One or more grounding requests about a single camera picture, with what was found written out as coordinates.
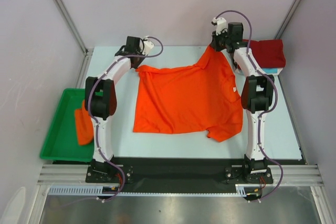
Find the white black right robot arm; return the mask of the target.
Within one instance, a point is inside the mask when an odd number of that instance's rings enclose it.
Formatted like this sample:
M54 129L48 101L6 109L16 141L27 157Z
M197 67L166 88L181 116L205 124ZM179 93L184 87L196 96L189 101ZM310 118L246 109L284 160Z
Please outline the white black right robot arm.
M267 75L255 59L250 43L243 41L242 23L228 23L224 18L214 18L211 47L216 51L226 50L233 65L245 76L241 93L241 105L247 115L248 140L241 168L227 168L229 182L272 184L273 178L265 155L265 120L271 106L277 103L274 77Z

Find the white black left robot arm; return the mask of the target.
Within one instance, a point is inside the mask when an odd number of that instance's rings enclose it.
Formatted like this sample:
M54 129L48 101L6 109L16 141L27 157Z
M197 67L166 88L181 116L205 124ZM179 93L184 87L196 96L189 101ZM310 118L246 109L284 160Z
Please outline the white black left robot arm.
M87 183L110 183L120 171L111 165L114 152L111 140L112 116L117 109L116 84L131 68L142 63L148 52L146 38L127 37L115 53L111 65L85 82L85 109L91 117L95 149L87 170Z

